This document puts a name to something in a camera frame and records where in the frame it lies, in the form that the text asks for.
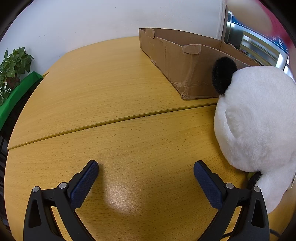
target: metal screw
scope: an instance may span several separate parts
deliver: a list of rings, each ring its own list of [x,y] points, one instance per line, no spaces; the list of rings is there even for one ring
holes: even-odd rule
[[[254,190],[255,190],[255,192],[260,192],[261,189],[260,189],[260,187],[255,186],[255,187],[254,187]]]
[[[33,187],[33,192],[37,192],[39,190],[39,187]]]
[[[63,189],[63,188],[65,188],[67,186],[67,183],[61,183],[60,185],[59,185],[59,188],[60,189]]]
[[[228,189],[232,189],[232,188],[234,188],[234,186],[233,186],[232,183],[226,183],[226,187],[227,187]]]

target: stuffed panda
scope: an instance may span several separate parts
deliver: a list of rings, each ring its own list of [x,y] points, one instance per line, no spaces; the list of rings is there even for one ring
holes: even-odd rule
[[[212,72],[220,94],[214,130],[227,161],[256,172],[267,212],[279,204],[296,173],[296,84],[272,66],[237,69],[229,57]]]

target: blue gripper pad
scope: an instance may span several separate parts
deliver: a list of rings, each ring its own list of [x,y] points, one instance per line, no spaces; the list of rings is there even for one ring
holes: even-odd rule
[[[99,165],[94,161],[70,194],[72,209],[81,207],[98,174]]]
[[[193,171],[211,206],[220,210],[223,205],[223,196],[217,185],[200,162],[197,161],[194,164]]]

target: open cardboard box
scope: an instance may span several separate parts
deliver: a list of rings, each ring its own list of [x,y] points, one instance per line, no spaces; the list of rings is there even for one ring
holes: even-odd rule
[[[140,46],[153,64],[168,78],[182,99],[218,97],[212,85],[212,68],[223,56],[238,69],[259,64],[221,40],[189,32],[140,28]]]

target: wood grain surface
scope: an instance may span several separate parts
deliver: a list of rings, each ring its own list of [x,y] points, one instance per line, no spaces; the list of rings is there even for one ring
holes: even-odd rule
[[[76,211],[95,240],[196,241],[216,210],[196,181],[193,164],[204,160],[236,187],[246,178],[220,152],[214,112],[215,106],[208,106],[146,116],[10,150],[4,191],[14,238],[22,241],[25,210],[34,186],[54,188],[94,159],[100,163],[99,177]],[[270,227],[279,232],[295,209],[295,188],[286,192],[269,215]],[[65,239],[71,240],[60,219],[58,225]]]
[[[217,103],[186,101],[141,50],[138,37],[62,56],[26,103],[8,149],[107,123]]]

